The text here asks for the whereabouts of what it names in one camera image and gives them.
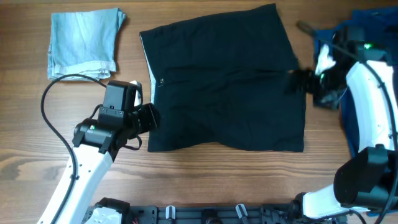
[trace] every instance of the black cloth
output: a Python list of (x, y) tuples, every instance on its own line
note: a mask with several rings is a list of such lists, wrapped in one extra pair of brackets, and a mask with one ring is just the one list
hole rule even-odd
[(305, 93), (275, 4), (141, 32), (156, 79), (160, 125), (148, 151), (204, 142), (248, 151), (303, 151)]

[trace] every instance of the light blue towel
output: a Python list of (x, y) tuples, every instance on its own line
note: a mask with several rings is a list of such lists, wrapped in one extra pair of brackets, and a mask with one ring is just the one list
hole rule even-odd
[[(116, 33), (126, 17), (120, 9), (92, 12), (63, 12), (51, 15), (49, 80), (62, 75), (82, 74), (109, 78), (116, 71)], [(69, 80), (82, 80), (70, 77)]]

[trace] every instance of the wooden table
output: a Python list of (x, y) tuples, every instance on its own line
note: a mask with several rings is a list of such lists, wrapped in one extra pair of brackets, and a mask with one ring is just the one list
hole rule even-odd
[[(139, 32), (218, 12), (252, 9), (272, 1), (133, 1), (48, 4), (50, 0), (3, 0), (0, 4), (0, 223), (35, 223), (61, 177), (65, 146), (40, 115), (47, 80), (50, 14), (120, 7), (126, 14), (116, 44), (118, 72), (112, 78), (142, 83), (149, 102), (150, 83)], [(397, 1), (296, 0), (277, 7), (295, 53), (312, 66), (313, 43), (295, 28), (297, 19), (329, 28), (349, 19), (352, 9), (396, 5)], [(75, 125), (101, 103), (95, 83), (59, 83), (45, 109), (71, 143)], [(93, 203), (103, 197), (131, 205), (247, 205), (289, 202), (300, 192), (325, 187), (349, 159), (337, 111), (316, 109), (308, 96), (303, 153), (246, 152), (207, 143), (168, 153), (121, 149), (101, 181)], [(393, 223), (394, 217), (385, 219)], [(352, 223), (359, 223), (352, 218)]]

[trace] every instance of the wooden surface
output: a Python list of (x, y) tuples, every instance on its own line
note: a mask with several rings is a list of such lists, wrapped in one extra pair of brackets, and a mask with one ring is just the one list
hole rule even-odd
[[(116, 44), (118, 72), (113, 78), (141, 82), (148, 102), (149, 75), (139, 31), (271, 3), (96, 2), (0, 4), (0, 223), (35, 223), (68, 159), (65, 146), (45, 125), (39, 108), (42, 92), (49, 84), (47, 51), (52, 12), (120, 7), (127, 20)], [(297, 19), (328, 28), (349, 19), (352, 9), (396, 4), (397, 1), (286, 0), (278, 1), (277, 8), (301, 64), (312, 66), (313, 44), (295, 28)], [(104, 89), (94, 83), (60, 83), (49, 92), (45, 108), (51, 122), (71, 143), (75, 125), (89, 116), (103, 96)], [(304, 153), (246, 152), (218, 143), (148, 153), (147, 135), (143, 135), (140, 151), (121, 149), (93, 203), (111, 197), (131, 205), (258, 205), (289, 202), (300, 192), (325, 187), (333, 182), (337, 168), (349, 159), (348, 147), (338, 113), (315, 109), (311, 97), (307, 99)], [(393, 217), (385, 222), (393, 223)], [(352, 218), (352, 223), (359, 222)]]

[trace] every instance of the folded blue cloth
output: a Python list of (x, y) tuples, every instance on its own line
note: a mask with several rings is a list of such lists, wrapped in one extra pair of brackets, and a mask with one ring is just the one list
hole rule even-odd
[[(116, 71), (116, 33), (126, 17), (120, 9), (63, 12), (51, 15), (51, 39), (47, 76), (82, 74), (109, 78)], [(70, 77), (67, 80), (82, 80)]]

